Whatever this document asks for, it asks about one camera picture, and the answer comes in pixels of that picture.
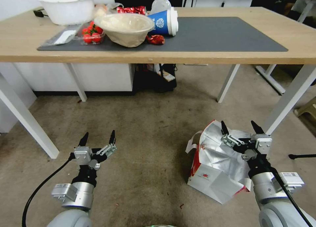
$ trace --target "wooden table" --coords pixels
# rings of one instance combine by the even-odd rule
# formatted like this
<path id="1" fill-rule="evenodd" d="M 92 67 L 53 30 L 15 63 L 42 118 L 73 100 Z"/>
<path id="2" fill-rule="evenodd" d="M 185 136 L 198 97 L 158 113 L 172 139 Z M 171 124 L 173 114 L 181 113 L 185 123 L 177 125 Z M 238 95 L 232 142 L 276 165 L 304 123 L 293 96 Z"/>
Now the wooden table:
<path id="1" fill-rule="evenodd" d="M 37 51 L 63 27 L 47 17 L 26 12 L 0 22 L 0 62 L 64 63 L 83 101 L 85 92 L 71 63 L 186 63 L 232 64 L 218 96 L 222 102 L 240 64 L 304 64 L 281 97 L 263 128 L 271 134 L 316 78 L 316 31 L 261 7 L 177 8 L 179 17 L 240 17 L 288 49 L 287 52 L 80 52 Z M 51 158 L 58 150 L 0 74 L 0 99 L 10 108 Z"/>

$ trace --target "red snack bag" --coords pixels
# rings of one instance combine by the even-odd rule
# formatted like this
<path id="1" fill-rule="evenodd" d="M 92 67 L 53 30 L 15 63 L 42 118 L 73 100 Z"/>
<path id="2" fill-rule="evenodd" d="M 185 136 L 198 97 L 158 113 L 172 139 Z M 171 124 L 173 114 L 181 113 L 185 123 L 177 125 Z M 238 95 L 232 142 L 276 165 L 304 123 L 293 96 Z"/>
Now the red snack bag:
<path id="1" fill-rule="evenodd" d="M 155 45 L 162 45 L 165 43 L 165 38 L 162 35 L 151 35 L 151 36 L 146 36 L 146 40 L 150 44 L 155 44 Z"/>
<path id="2" fill-rule="evenodd" d="M 116 11 L 118 13 L 134 13 L 134 14 L 146 15 L 146 7 L 145 6 L 128 7 L 128 8 L 117 7 Z"/>

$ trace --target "white table frame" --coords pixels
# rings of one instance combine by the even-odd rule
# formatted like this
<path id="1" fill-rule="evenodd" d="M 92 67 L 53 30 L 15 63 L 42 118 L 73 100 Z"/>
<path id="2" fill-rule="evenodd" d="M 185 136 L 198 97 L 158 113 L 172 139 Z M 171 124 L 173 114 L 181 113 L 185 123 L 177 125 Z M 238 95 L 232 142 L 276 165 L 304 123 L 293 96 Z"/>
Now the white table frame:
<path id="1" fill-rule="evenodd" d="M 75 86 L 81 100 L 85 102 L 87 100 L 87 96 L 85 94 L 83 86 L 80 84 L 80 81 L 78 79 L 78 76 L 73 65 L 71 63 L 66 63 L 64 64 L 64 66 L 70 78 L 72 79 L 72 83 Z M 52 159 L 57 158 L 59 154 L 58 149 L 1 73 L 0 99 L 11 110 L 11 112 L 16 116 L 16 118 L 22 123 L 22 125 L 27 129 L 27 131 L 33 136 L 33 138 L 43 148 L 43 150 L 48 154 L 48 156 Z"/>
<path id="2" fill-rule="evenodd" d="M 239 66 L 233 65 L 227 75 L 217 101 L 222 102 L 233 81 Z M 304 65 L 297 76 L 291 82 L 286 92 L 283 94 L 273 111 L 265 120 L 263 130 L 266 134 L 271 133 L 277 128 L 288 112 L 294 107 L 297 101 L 302 97 L 305 91 L 316 79 L 316 65 Z"/>
<path id="3" fill-rule="evenodd" d="M 307 3 L 307 5 L 305 6 L 299 19 L 297 20 L 300 23 L 304 22 L 308 13 L 316 3 L 316 0 L 305 0 L 305 2 Z M 255 68 L 258 71 L 258 73 L 260 73 L 269 82 L 269 84 L 278 92 L 279 95 L 283 95 L 285 93 L 285 89 L 271 76 L 271 73 L 275 69 L 275 67 L 276 64 L 271 64 L 266 70 L 264 70 L 261 66 L 256 66 Z"/>

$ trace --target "paper cup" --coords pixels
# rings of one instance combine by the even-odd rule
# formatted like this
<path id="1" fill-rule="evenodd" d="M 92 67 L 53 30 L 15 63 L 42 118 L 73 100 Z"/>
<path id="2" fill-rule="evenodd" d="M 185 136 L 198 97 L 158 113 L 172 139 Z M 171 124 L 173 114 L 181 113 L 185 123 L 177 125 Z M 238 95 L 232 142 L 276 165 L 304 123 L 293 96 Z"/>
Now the paper cup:
<path id="1" fill-rule="evenodd" d="M 171 7 L 170 10 L 148 15 L 155 23 L 155 28 L 150 34 L 172 35 L 178 32 L 178 12 Z"/>

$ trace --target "white paper bag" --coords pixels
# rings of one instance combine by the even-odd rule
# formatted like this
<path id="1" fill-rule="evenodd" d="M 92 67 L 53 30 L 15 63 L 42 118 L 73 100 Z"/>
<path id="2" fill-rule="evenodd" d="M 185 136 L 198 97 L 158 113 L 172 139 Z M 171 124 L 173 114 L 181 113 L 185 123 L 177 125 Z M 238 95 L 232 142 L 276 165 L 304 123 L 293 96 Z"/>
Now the white paper bag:
<path id="1" fill-rule="evenodd" d="M 201 134 L 199 145 L 189 140 L 186 153 L 196 149 L 188 185 L 224 204 L 243 189 L 250 191 L 249 167 L 241 153 L 221 141 L 221 123 L 213 120 Z M 249 133 L 228 130 L 237 138 L 250 137 Z"/>

